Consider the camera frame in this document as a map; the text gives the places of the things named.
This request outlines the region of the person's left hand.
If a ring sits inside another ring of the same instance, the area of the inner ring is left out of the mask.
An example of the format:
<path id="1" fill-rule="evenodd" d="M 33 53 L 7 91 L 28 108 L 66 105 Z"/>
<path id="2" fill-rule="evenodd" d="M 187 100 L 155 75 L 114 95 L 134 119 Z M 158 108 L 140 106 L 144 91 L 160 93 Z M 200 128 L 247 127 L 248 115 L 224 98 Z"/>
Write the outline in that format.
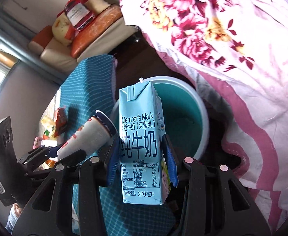
<path id="1" fill-rule="evenodd" d="M 12 208 L 10 210 L 10 213 L 14 215 L 15 217 L 19 218 L 21 215 L 21 212 L 23 211 L 23 208 L 19 207 L 17 203 L 14 203 L 12 205 Z"/>

